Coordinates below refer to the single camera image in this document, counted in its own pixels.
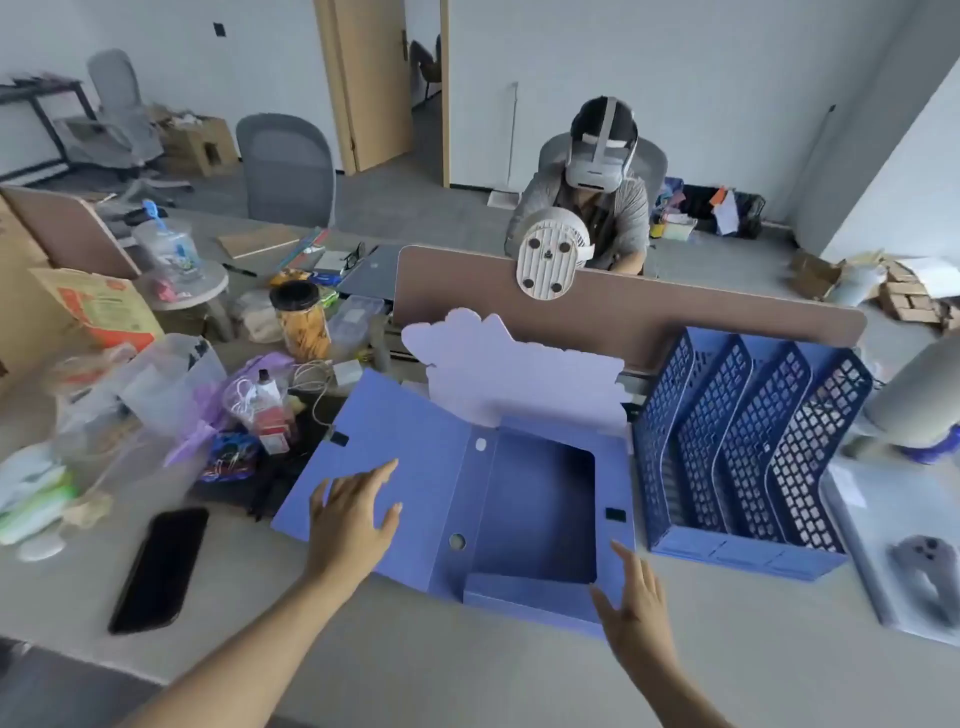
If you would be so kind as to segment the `stack of cardboard pieces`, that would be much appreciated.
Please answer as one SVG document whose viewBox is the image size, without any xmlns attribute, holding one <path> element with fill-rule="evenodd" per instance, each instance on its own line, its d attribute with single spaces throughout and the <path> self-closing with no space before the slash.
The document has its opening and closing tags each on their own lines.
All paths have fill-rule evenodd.
<svg viewBox="0 0 960 728">
<path fill-rule="evenodd" d="M 942 257 L 897 258 L 882 255 L 886 279 L 877 300 L 892 318 L 960 330 L 960 267 Z"/>
</svg>

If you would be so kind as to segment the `gray flat tray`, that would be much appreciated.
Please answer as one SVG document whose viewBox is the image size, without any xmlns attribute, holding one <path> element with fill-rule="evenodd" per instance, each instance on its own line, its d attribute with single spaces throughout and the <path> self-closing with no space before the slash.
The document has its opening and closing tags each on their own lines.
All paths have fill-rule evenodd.
<svg viewBox="0 0 960 728">
<path fill-rule="evenodd" d="M 939 467 L 898 459 L 833 459 L 821 494 L 885 627 L 960 649 L 960 627 L 945 621 L 926 578 L 903 572 L 892 547 L 933 536 L 960 551 L 960 486 Z"/>
</svg>

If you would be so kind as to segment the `clear plastic container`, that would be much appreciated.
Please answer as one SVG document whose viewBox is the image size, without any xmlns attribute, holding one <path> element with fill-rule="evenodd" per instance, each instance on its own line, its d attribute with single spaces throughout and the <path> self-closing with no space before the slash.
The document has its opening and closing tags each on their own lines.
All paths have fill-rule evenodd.
<svg viewBox="0 0 960 728">
<path fill-rule="evenodd" d="M 387 303 L 380 297 L 342 297 L 327 321 L 330 346 L 326 358 L 333 362 L 356 358 L 369 344 L 371 321 L 386 309 Z"/>
</svg>

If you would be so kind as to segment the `gray hand controller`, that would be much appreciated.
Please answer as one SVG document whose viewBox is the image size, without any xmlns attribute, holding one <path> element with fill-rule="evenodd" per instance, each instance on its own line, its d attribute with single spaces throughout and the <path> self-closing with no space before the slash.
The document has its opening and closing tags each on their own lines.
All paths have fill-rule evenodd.
<svg viewBox="0 0 960 728">
<path fill-rule="evenodd" d="M 894 544 L 891 556 L 904 573 L 926 579 L 945 622 L 960 627 L 960 550 L 938 537 L 914 535 Z"/>
</svg>

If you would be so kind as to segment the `purple plastic bag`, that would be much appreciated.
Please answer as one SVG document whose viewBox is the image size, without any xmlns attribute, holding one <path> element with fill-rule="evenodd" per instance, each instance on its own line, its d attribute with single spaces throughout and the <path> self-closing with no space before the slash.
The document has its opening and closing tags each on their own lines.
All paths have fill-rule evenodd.
<svg viewBox="0 0 960 728">
<path fill-rule="evenodd" d="M 226 379 L 216 385 L 202 385 L 195 395 L 198 415 L 174 437 L 174 444 L 162 462 L 169 467 L 186 461 L 204 446 L 209 445 L 214 436 L 234 423 L 233 406 L 243 400 L 249 390 L 247 384 L 253 383 L 260 369 L 266 369 L 277 380 L 281 390 L 285 391 L 290 383 L 294 369 L 294 358 L 279 351 L 271 351 L 248 359 L 246 363 Z"/>
</svg>

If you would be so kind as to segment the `white desk fan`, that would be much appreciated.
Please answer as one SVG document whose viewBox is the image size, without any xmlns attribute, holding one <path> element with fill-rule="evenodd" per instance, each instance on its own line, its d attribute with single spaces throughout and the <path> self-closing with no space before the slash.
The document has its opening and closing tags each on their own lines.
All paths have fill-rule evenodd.
<svg viewBox="0 0 960 728">
<path fill-rule="evenodd" d="M 594 258 L 595 247 L 583 220 L 561 207 L 527 216 L 514 237 L 515 280 L 521 292 L 539 301 L 564 296 L 578 269 Z"/>
</svg>

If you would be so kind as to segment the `person's left hand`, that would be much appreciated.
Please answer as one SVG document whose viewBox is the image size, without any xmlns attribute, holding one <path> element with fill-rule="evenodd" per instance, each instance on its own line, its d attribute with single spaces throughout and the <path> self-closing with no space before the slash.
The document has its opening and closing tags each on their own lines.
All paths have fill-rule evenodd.
<svg viewBox="0 0 960 728">
<path fill-rule="evenodd" d="M 308 556 L 304 571 L 311 585 L 346 601 L 388 551 L 378 541 L 375 507 L 382 486 L 399 465 L 392 459 L 372 470 L 330 480 L 325 506 L 310 514 Z"/>
</svg>

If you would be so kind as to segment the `colourful snack packet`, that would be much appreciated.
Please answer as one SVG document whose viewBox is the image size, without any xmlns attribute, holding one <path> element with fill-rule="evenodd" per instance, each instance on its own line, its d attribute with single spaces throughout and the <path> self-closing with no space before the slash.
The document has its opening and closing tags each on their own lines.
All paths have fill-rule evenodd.
<svg viewBox="0 0 960 728">
<path fill-rule="evenodd" d="M 245 430 L 219 432 L 212 440 L 206 463 L 198 475 L 198 482 L 248 480 L 258 470 L 261 451 L 259 439 Z"/>
</svg>

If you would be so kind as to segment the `blue open file box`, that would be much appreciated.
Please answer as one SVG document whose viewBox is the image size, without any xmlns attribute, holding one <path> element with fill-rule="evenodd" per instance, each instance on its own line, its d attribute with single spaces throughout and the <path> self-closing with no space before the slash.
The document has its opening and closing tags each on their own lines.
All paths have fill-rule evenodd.
<svg viewBox="0 0 960 728">
<path fill-rule="evenodd" d="M 309 535 L 322 480 L 398 465 L 374 521 L 403 513 L 376 572 L 434 598 L 596 638 L 590 594 L 623 588 L 611 541 L 634 545 L 631 458 L 620 435 L 504 416 L 488 428 L 373 370 L 355 384 L 270 526 Z"/>
</svg>

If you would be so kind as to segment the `red and white bottle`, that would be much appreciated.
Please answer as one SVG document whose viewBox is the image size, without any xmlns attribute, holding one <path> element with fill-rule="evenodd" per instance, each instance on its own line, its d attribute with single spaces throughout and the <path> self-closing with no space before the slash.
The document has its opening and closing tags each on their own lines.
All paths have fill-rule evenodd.
<svg viewBox="0 0 960 728">
<path fill-rule="evenodd" d="M 251 429 L 267 455 L 291 451 L 293 429 L 285 394 L 270 370 L 258 370 L 251 399 Z"/>
</svg>

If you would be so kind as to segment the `brown cardboard box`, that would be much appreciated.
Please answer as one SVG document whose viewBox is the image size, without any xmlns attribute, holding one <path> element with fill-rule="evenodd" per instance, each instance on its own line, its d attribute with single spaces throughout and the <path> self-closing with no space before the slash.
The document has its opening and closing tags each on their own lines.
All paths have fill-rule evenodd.
<svg viewBox="0 0 960 728">
<path fill-rule="evenodd" d="M 241 157 L 230 124 L 214 116 L 171 116 L 159 121 L 164 171 L 209 178 L 232 171 Z"/>
</svg>

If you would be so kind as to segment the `brown flat board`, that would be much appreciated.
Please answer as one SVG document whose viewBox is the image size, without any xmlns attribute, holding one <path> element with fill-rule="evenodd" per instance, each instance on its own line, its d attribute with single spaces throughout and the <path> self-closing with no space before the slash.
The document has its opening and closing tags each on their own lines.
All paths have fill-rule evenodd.
<svg viewBox="0 0 960 728">
<path fill-rule="evenodd" d="M 234 261 L 280 249 L 299 242 L 302 232 L 286 224 L 264 224 L 255 229 L 217 236 L 225 253 Z"/>
</svg>

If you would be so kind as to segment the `light gray office chair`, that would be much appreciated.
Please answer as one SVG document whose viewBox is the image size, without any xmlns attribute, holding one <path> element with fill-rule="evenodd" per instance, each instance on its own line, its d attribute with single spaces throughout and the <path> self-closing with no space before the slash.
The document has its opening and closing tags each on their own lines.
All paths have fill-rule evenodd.
<svg viewBox="0 0 960 728">
<path fill-rule="evenodd" d="M 113 172 L 126 184 L 117 194 L 119 204 L 150 198 L 175 206 L 166 191 L 194 187 L 157 170 L 164 156 L 160 129 L 142 99 L 129 55 L 118 48 L 100 51 L 90 56 L 87 71 L 100 100 L 93 117 L 54 120 L 68 163 Z"/>
</svg>

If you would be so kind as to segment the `small open cardboard box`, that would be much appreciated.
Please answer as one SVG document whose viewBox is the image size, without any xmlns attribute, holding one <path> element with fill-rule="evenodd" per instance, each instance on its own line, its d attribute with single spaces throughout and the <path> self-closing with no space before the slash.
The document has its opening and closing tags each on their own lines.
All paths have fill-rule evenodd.
<svg viewBox="0 0 960 728">
<path fill-rule="evenodd" d="M 787 285 L 804 299 L 825 303 L 841 280 L 843 270 L 841 264 L 824 261 L 799 249 L 790 260 Z"/>
</svg>

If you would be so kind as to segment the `green and white wipes packet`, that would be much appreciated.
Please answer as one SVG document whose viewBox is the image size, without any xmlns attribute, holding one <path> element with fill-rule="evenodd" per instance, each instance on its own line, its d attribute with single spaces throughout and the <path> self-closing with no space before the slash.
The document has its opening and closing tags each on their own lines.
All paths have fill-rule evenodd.
<svg viewBox="0 0 960 728">
<path fill-rule="evenodd" d="M 8 455 L 0 462 L 0 548 L 53 525 L 79 494 L 72 470 L 50 440 Z"/>
</svg>

